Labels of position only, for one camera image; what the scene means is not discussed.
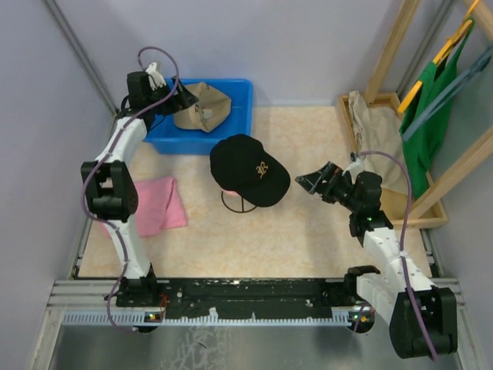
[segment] embroidered logo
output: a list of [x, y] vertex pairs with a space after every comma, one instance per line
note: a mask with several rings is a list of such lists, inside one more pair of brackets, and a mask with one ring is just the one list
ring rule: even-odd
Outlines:
[[269, 166], [265, 164], [265, 162], [260, 162], [260, 165], [257, 166], [257, 172], [260, 175], [260, 178], [262, 178], [263, 175], [267, 173], [267, 170], [269, 169]]

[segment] black baseball cap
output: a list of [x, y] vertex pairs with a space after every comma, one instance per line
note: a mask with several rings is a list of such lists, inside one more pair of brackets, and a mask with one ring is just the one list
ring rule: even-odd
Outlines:
[[266, 153], [259, 140], [238, 134], [221, 140], [210, 152], [210, 172], [224, 190], [236, 191], [254, 206], [270, 207], [290, 187], [290, 174]]

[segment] hat stand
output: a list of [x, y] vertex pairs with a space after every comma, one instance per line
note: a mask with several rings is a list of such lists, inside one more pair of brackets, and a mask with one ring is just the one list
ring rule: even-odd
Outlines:
[[257, 208], [257, 206], [253, 206], [249, 210], [245, 210], [245, 200], [243, 199], [243, 197], [240, 198], [241, 198], [241, 210], [235, 210], [226, 204], [226, 201], [224, 200], [224, 191], [221, 191], [221, 200], [223, 201], [224, 206], [231, 212], [234, 212], [235, 214], [247, 214]]

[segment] white wall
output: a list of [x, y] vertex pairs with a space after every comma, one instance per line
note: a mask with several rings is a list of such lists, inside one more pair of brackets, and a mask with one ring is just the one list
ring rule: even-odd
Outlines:
[[111, 120], [41, 1], [0, 2], [0, 49], [0, 368], [24, 370]]
[[[493, 8], [493, 0], [487, 3]], [[465, 12], [458, 2], [437, 38], [433, 53], [457, 27]], [[476, 28], [459, 60], [462, 70], [485, 49], [488, 41]], [[454, 101], [444, 145], [435, 159], [432, 174], [438, 178], [459, 156], [493, 124], [493, 62]], [[431, 232], [445, 270], [456, 276], [464, 292], [475, 329], [493, 368], [493, 158], [489, 158], [443, 199], [450, 222]]]
[[[333, 103], [338, 94], [364, 89], [402, 3], [57, 2], [117, 99], [126, 95], [122, 76], [138, 69], [137, 51], [152, 44], [176, 57], [183, 76], [250, 79], [260, 105]], [[384, 89], [397, 88], [440, 3], [421, 3]], [[172, 66], [165, 66], [169, 76]]]

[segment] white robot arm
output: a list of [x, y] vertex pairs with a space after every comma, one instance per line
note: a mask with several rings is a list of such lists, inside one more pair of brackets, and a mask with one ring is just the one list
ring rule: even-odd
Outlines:
[[361, 158], [343, 171], [328, 162], [296, 181], [310, 194], [351, 211], [350, 233], [377, 260], [352, 267], [344, 277], [348, 294], [367, 301], [389, 325], [402, 358], [457, 351], [457, 303], [449, 288], [438, 288], [414, 264], [381, 210], [381, 177], [364, 171]]
[[[198, 100], [176, 78], [173, 78], [176, 84], [173, 93], [158, 69], [159, 63], [154, 62], [145, 71], [128, 74], [129, 95], [126, 99], [129, 109], [120, 112], [106, 148], [93, 162], [85, 162], [81, 168], [87, 207], [97, 219], [106, 221], [105, 228], [115, 244], [120, 262], [126, 266], [122, 289], [132, 282], [138, 285], [155, 280], [136, 228], [135, 212], [139, 200], [128, 165], [156, 115], [176, 113]], [[143, 304], [153, 302], [153, 299], [143, 300]]]

